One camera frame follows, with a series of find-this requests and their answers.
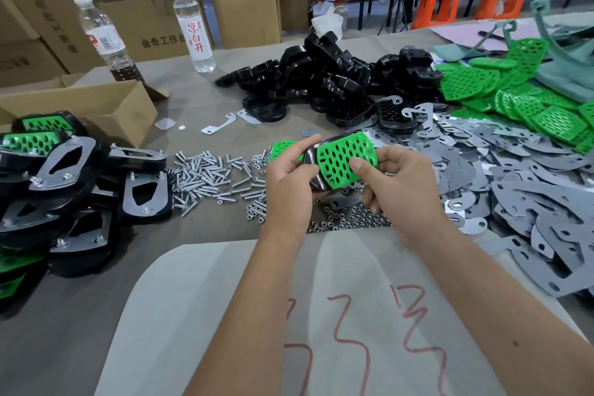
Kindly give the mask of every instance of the white paper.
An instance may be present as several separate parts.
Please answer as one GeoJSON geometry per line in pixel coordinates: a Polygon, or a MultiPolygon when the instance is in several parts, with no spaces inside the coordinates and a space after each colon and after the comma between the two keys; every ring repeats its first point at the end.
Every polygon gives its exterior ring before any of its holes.
{"type": "Polygon", "coordinates": [[[87,31],[87,36],[100,55],[113,54],[126,48],[126,45],[113,25],[101,25],[92,28],[87,31]]]}
{"type": "Polygon", "coordinates": [[[193,60],[208,60],[213,56],[209,37],[204,29],[202,16],[178,17],[179,26],[188,46],[189,55],[193,60]]]}
{"type": "MultiPolygon", "coordinates": [[[[187,244],[158,258],[130,294],[95,396],[181,395],[255,243],[187,244]]],[[[497,260],[579,332],[508,251],[497,260]]],[[[287,316],[283,396],[505,394],[433,278],[392,228],[307,235],[287,316]]]]}

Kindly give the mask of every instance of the white cap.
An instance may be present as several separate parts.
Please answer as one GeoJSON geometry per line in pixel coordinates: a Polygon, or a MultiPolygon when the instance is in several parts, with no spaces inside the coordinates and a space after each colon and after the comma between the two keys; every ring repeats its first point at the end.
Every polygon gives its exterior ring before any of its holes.
{"type": "Polygon", "coordinates": [[[93,0],[74,0],[74,3],[76,3],[79,7],[83,7],[86,5],[92,5],[93,0]]]}

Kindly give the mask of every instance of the bottle label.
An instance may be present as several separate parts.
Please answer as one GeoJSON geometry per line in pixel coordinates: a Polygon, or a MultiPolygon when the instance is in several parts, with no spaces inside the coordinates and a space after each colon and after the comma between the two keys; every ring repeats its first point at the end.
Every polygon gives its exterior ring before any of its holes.
{"type": "Polygon", "coordinates": [[[202,16],[178,18],[183,37],[193,60],[208,60],[213,56],[202,16]]]}
{"type": "Polygon", "coordinates": [[[113,25],[101,25],[92,28],[87,31],[87,36],[101,55],[113,54],[126,48],[113,25]]]}

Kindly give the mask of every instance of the pink paper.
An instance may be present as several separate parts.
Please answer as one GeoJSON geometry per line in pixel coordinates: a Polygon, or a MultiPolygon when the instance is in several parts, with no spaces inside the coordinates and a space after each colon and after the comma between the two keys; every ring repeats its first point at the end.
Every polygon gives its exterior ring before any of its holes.
{"type": "MultiPolygon", "coordinates": [[[[464,47],[474,47],[482,39],[478,32],[490,32],[495,26],[495,21],[485,20],[471,22],[468,24],[451,24],[431,28],[444,39],[464,47]]],[[[503,37],[501,28],[495,30],[494,34],[503,37]]],[[[540,38],[538,28],[533,19],[522,19],[518,21],[517,30],[511,33],[511,39],[540,38]]],[[[487,39],[481,46],[483,50],[507,50],[506,43],[498,39],[487,39]]]]}

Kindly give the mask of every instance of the plastic bottle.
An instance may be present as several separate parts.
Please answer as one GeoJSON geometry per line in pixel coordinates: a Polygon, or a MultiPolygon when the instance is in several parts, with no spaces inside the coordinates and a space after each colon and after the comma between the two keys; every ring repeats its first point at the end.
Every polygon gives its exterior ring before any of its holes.
{"type": "Polygon", "coordinates": [[[114,78],[118,82],[121,80],[144,82],[138,67],[126,52],[126,45],[105,13],[93,4],[93,0],[74,0],[74,3],[80,8],[78,17],[84,32],[108,64],[114,78]]]}
{"type": "Polygon", "coordinates": [[[200,5],[195,0],[175,0],[174,10],[194,67],[198,72],[212,72],[217,64],[200,15],[200,5]]]}

